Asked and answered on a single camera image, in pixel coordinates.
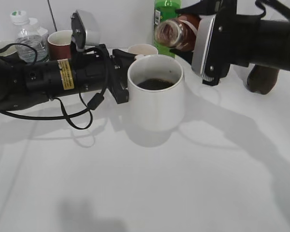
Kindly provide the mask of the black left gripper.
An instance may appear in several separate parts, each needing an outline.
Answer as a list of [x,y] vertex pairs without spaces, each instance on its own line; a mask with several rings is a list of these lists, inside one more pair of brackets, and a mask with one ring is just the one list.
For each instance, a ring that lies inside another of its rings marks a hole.
[[72,94],[99,90],[101,95],[109,90],[117,104],[129,101],[129,91],[122,87],[122,70],[127,70],[136,60],[136,54],[113,49],[109,54],[105,44],[76,50],[71,44],[71,69],[74,89]]

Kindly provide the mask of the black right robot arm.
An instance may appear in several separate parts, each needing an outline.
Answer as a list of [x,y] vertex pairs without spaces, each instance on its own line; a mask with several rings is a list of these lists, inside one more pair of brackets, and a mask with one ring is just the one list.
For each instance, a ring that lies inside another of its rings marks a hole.
[[262,14],[237,14],[235,0],[201,0],[176,11],[202,16],[193,54],[175,53],[191,64],[203,84],[218,85],[230,65],[290,71],[290,8],[277,0],[255,5]]

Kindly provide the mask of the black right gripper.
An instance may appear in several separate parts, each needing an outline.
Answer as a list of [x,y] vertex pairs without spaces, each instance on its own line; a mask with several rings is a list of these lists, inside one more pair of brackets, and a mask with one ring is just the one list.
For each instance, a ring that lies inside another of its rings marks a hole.
[[[177,9],[177,14],[205,15],[207,1],[201,0],[191,6]],[[224,0],[217,11],[211,31],[209,47],[203,68],[203,84],[216,86],[220,78],[226,77],[230,65],[249,66],[252,39],[261,15],[237,14],[237,1]],[[170,49],[171,53],[192,63],[193,51]]]

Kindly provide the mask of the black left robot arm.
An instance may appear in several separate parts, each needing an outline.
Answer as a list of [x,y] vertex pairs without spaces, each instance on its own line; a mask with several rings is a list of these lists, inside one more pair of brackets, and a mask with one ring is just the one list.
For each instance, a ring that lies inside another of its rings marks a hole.
[[127,71],[135,54],[119,49],[108,53],[100,44],[79,52],[71,43],[71,58],[26,64],[0,57],[0,109],[17,111],[56,97],[108,89],[118,104],[129,98]]

